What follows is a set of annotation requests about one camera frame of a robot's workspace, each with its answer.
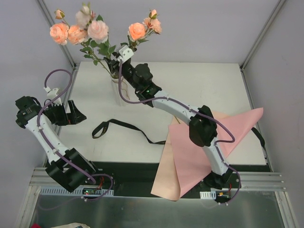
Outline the pink rose stem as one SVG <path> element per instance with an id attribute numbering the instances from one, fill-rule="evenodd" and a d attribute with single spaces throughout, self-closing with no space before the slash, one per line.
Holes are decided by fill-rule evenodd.
<path id="1" fill-rule="evenodd" d="M 121 47 L 127 46 L 135 52 L 137 46 L 147 42 L 151 35 L 160 35 L 161 33 L 162 25 L 158 19 L 158 12 L 156 9 L 152 9 L 148 17 L 143 19 L 142 23 L 136 22 L 128 27 L 128 42 L 121 43 L 120 45 Z"/>
<path id="2" fill-rule="evenodd" d="M 64 11 L 57 9 L 55 12 L 55 23 L 50 27 L 50 37 L 62 46 L 70 43 L 74 46 L 80 45 L 80 52 L 84 58 L 91 59 L 94 65 L 101 64 L 103 60 L 110 59 L 115 47 L 109 42 L 109 27 L 100 15 L 96 15 L 89 4 L 84 4 L 76 13 L 76 23 L 68 24 Z"/>
<path id="3" fill-rule="evenodd" d="M 116 46 L 110 45 L 109 27 L 101 15 L 96 15 L 90 7 L 90 3 L 83 3 L 75 15 L 78 34 L 76 44 L 81 45 L 80 51 L 84 57 L 93 61 L 95 66 L 103 63 L 104 57 L 111 59 Z"/>

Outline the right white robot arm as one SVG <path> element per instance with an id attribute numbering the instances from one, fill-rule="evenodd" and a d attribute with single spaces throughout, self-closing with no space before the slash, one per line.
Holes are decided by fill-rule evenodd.
<path id="1" fill-rule="evenodd" d="M 125 79 L 133 87 L 138 98 L 136 104 L 163 110 L 189 127 L 190 140 L 203 149 L 211 164 L 211 173 L 203 179 L 207 186 L 220 190 L 230 183 L 233 170 L 225 161 L 219 147 L 221 140 L 217 138 L 217 127 L 227 128 L 213 117 L 209 107 L 192 107 L 172 98 L 152 81 L 153 75 L 146 63 L 132 66 L 130 60 L 104 60 L 111 73 L 117 74 L 119 80 Z"/>

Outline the pink wrapping paper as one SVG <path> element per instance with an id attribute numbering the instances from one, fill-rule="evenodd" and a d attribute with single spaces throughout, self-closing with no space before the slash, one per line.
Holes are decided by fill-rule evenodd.
<path id="1" fill-rule="evenodd" d="M 224 157 L 230 164 L 264 165 L 266 163 L 259 139 L 251 130 L 263 115 L 263 108 L 253 109 L 235 116 L 213 112 L 232 132 L 234 143 L 220 143 Z M 180 120 L 169 125 L 151 193 L 177 201 L 211 172 L 204 151 L 189 139 L 189 128 Z"/>

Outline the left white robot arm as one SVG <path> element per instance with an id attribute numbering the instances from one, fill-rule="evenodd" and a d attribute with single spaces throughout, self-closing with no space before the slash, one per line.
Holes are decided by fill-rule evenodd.
<path id="1" fill-rule="evenodd" d="M 15 101 L 19 111 L 16 123 L 29 130 L 37 138 L 46 152 L 47 174 L 67 191 L 73 192 L 80 184 L 87 181 L 95 185 L 100 181 L 100 172 L 92 162 L 87 160 L 75 148 L 69 149 L 59 139 L 51 125 L 65 126 L 77 124 L 86 119 L 69 100 L 70 113 L 65 112 L 63 105 L 42 107 L 38 100 L 23 96 Z"/>

